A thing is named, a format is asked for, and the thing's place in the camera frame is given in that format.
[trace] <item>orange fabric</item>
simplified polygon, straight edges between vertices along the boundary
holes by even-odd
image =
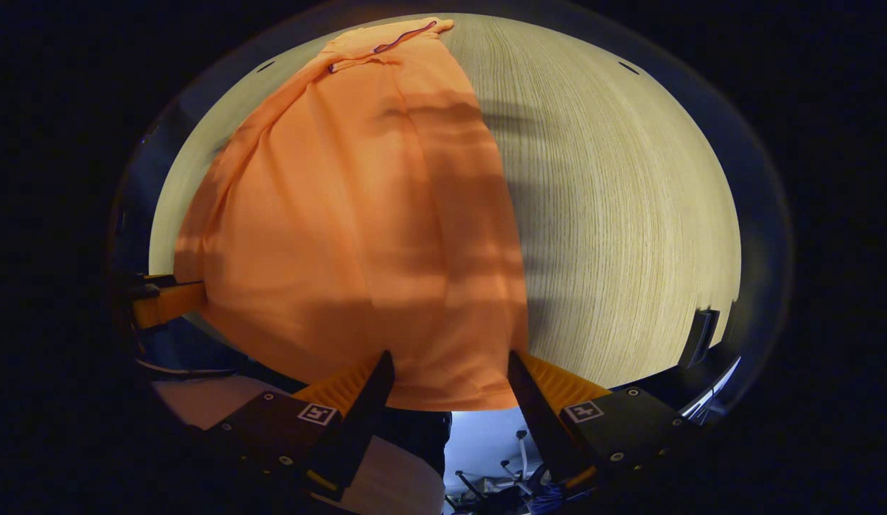
[[[452,20],[356,29],[273,92],[182,222],[179,281],[237,348],[308,383],[384,349],[388,405],[516,406],[526,287],[498,147],[439,40]]]
[[[181,284],[160,289],[160,295],[132,303],[132,312],[139,329],[169,322],[205,305],[205,284]]]

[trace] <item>wooden table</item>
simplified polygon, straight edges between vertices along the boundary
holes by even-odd
[[[720,310],[718,343],[739,291],[739,229],[724,172],[685,109],[637,63],[539,26],[477,14],[366,25],[424,16],[456,21],[441,41],[498,141],[532,354],[611,388],[674,366],[696,309]],[[183,215],[222,144],[342,32],[251,69],[202,118],[160,193],[150,273],[172,272]]]

